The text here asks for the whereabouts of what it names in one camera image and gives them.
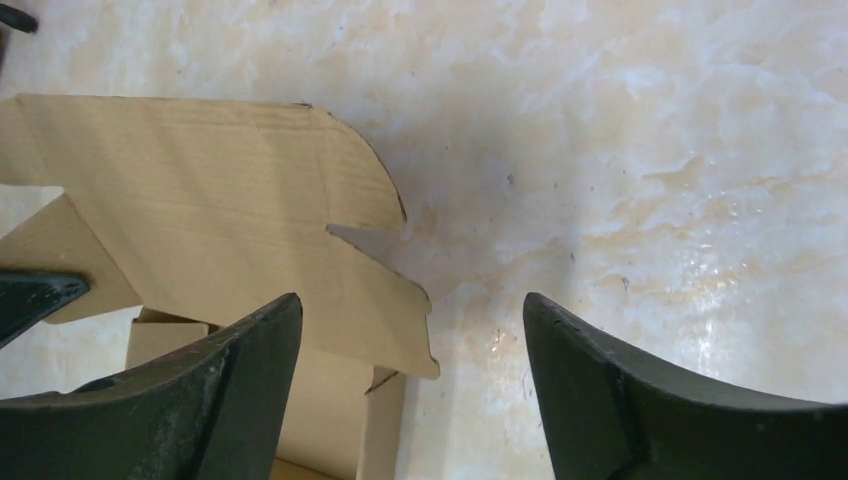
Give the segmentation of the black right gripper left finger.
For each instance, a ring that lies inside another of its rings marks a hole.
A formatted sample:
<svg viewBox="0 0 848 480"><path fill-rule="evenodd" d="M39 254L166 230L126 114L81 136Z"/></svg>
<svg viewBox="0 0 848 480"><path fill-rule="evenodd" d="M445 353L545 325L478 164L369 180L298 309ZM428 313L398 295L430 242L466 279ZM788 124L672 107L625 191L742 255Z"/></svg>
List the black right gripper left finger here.
<svg viewBox="0 0 848 480"><path fill-rule="evenodd" d="M1 404L5 479L267 479L300 348L289 293L138 367Z"/></svg>

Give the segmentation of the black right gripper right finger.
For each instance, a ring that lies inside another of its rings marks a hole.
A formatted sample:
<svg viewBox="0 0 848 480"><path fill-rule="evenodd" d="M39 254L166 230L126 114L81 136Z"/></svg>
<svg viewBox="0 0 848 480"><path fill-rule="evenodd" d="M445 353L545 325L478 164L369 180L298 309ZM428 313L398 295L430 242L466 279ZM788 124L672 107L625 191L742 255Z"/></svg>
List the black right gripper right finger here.
<svg viewBox="0 0 848 480"><path fill-rule="evenodd" d="M847 408L684 369L530 293L525 338L558 479L843 479Z"/></svg>

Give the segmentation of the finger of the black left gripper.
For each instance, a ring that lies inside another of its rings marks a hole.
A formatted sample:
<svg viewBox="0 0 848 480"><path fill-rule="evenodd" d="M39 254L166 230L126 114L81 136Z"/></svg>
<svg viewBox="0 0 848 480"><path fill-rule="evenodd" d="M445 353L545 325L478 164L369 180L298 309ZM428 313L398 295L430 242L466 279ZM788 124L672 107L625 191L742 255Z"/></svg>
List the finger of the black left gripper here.
<svg viewBox="0 0 848 480"><path fill-rule="evenodd" d="M89 291L79 273L2 270L1 347Z"/></svg>

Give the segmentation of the brown cardboard box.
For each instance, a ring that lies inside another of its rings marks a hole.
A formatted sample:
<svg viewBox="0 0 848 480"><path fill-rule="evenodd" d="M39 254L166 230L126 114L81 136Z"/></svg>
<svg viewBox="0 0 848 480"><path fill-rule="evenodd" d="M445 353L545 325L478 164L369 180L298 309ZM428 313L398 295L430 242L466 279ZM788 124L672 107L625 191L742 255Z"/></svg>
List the brown cardboard box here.
<svg viewBox="0 0 848 480"><path fill-rule="evenodd" d="M1 238L5 268L83 274L62 324L139 307L138 346L225 327L293 292L300 356L278 456L391 479L410 376L435 379L423 288L335 234L406 214L370 145L306 105L21 94L1 103L1 181L60 195Z"/></svg>

